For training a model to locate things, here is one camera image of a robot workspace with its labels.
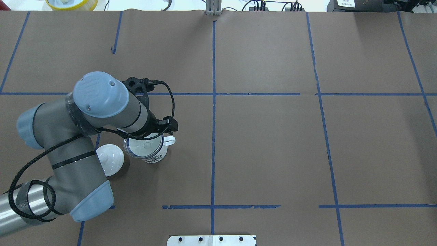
metal bracket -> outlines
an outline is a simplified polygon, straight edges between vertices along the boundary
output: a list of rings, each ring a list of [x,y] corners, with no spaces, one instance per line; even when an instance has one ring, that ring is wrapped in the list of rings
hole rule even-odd
[[[167,246],[256,246],[255,235],[171,236]]]
[[[222,0],[206,0],[206,15],[222,15]]]

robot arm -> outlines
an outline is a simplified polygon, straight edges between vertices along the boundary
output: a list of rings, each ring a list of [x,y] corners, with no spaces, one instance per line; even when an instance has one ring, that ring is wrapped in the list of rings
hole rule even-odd
[[[17,121],[20,137],[32,148],[48,150],[78,134],[81,137],[48,153],[54,175],[43,180],[55,191],[52,212],[39,219],[15,213],[7,192],[0,196],[0,237],[31,225],[49,222],[70,213],[76,222],[103,213],[114,202],[94,145],[89,136],[111,125],[132,136],[177,131],[172,117],[157,120],[149,111],[147,92],[153,83],[129,78],[120,82],[103,72],[86,74],[65,98],[43,103],[24,112]],[[14,190],[14,202],[26,214],[47,211],[52,196],[41,181],[29,181]]]

mug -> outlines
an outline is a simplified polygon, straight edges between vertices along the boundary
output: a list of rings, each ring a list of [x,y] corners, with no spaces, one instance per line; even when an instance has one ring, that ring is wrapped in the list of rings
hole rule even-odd
[[[152,133],[147,137],[153,137],[156,135],[156,133]],[[151,140],[135,140],[127,138],[123,142],[123,147],[130,156],[142,159],[147,163],[156,163],[165,157],[168,146],[175,142],[175,137],[164,137],[163,135]]]

white label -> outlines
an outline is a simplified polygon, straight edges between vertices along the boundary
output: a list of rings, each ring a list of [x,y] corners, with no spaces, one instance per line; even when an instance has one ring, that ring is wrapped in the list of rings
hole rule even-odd
[[[338,6],[355,8],[355,0],[337,0]]]

